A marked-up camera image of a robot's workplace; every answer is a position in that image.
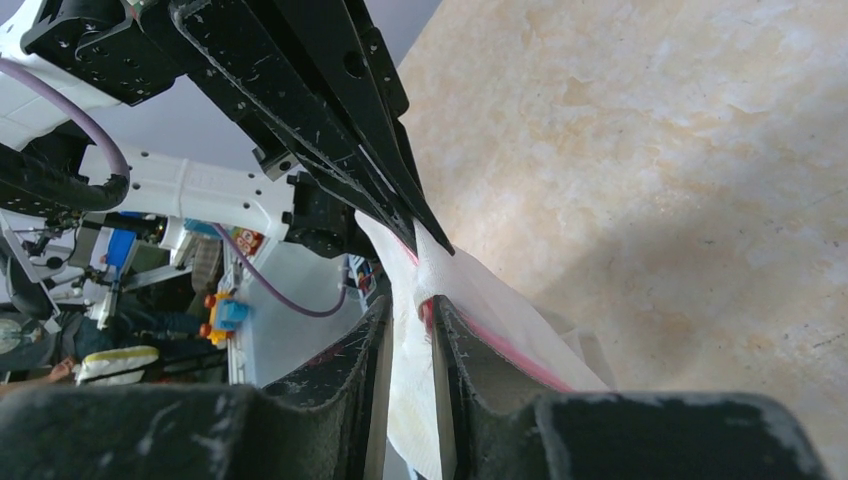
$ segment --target person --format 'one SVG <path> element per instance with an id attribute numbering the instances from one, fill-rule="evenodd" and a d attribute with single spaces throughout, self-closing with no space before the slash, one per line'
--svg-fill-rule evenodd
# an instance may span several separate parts
<path id="1" fill-rule="evenodd" d="M 142 340 L 138 333 L 151 332 L 159 337 L 197 335 L 205 322 L 182 312 L 151 312 L 129 295 L 121 297 L 114 317 L 104 330 L 98 329 L 97 322 L 82 311 L 63 312 L 56 322 L 61 330 L 49 334 L 41 322 L 20 313 L 0 312 L 0 371 L 60 365 L 62 359 L 69 357 L 82 361 L 92 353 L 138 345 L 155 347 L 165 361 L 194 357 L 217 348 L 202 338 Z"/>
<path id="2" fill-rule="evenodd" d="M 22 382 L 12 382 L 0 385 L 0 397 L 24 388 L 39 387 L 42 385 L 59 383 L 71 374 L 74 369 L 74 364 L 74 359 L 68 357 L 59 362 L 58 365 L 53 367 L 53 370 L 51 370 L 49 374 L 43 377 L 39 377 L 33 380 L 24 380 Z"/>

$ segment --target beige marble surface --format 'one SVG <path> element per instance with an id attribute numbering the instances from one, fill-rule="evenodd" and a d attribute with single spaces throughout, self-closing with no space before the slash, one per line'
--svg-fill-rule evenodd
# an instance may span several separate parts
<path id="1" fill-rule="evenodd" d="M 452 240 L 624 389 L 762 392 L 848 478 L 848 2 L 444 0 L 401 68 Z"/>

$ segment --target orange toy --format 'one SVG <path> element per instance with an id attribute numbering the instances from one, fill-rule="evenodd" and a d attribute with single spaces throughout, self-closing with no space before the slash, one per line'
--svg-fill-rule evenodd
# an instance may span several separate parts
<path id="1" fill-rule="evenodd" d="M 215 319 L 218 317 L 218 302 L 223 299 L 233 298 L 227 293 L 216 293 L 215 295 L 207 295 L 203 300 L 203 306 L 210 310 L 209 323 L 204 323 L 200 326 L 200 336 L 212 342 L 212 345 L 218 346 L 221 342 L 233 337 L 232 331 L 220 330 L 215 328 Z"/>

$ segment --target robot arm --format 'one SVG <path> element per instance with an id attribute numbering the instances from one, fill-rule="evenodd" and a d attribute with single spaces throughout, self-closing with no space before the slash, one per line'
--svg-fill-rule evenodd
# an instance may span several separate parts
<path id="1" fill-rule="evenodd" d="M 120 147 L 132 167 L 132 179 L 127 197 L 112 211 L 237 225 L 280 241 L 286 237 L 289 225 L 282 218 L 294 203 L 293 185 L 128 145 Z M 108 179 L 109 166 L 101 149 L 88 148 L 79 173 L 96 184 Z"/>
<path id="2" fill-rule="evenodd" d="M 414 219 L 453 249 L 424 200 L 398 121 L 408 107 L 403 87 L 359 0 L 27 0 L 5 28 L 3 56 L 83 109 L 136 105 L 188 76 L 255 141 L 272 178 L 275 167 L 297 161 L 413 251 Z M 2 143 L 21 151 L 67 120 L 25 93 L 0 109 L 10 125 Z"/>

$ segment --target white towel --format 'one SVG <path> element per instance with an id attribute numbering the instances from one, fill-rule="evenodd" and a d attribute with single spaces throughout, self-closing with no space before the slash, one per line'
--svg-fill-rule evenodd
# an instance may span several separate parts
<path id="1" fill-rule="evenodd" d="M 119 348 L 105 352 L 92 353 L 85 357 L 77 373 L 77 385 L 89 378 L 133 370 L 150 365 L 159 359 L 159 350 L 140 345 L 137 347 Z M 129 385 L 138 383 L 144 377 L 144 370 L 115 375 L 91 382 L 91 385 Z"/>
<path id="2" fill-rule="evenodd" d="M 392 282 L 394 355 L 389 440 L 425 478 L 442 478 L 433 359 L 419 317 L 421 305 L 436 295 L 448 297 L 480 340 L 540 383 L 559 391 L 609 389 L 611 375 L 599 349 L 593 350 L 597 352 L 593 358 L 606 384 L 584 363 L 582 347 L 579 354 L 575 353 L 527 299 L 474 257 L 459 249 L 451 256 L 418 222 L 416 256 L 388 228 L 361 213 L 356 218 Z M 582 345 L 584 339 L 591 340 L 585 334 L 568 338 L 575 346 Z"/>

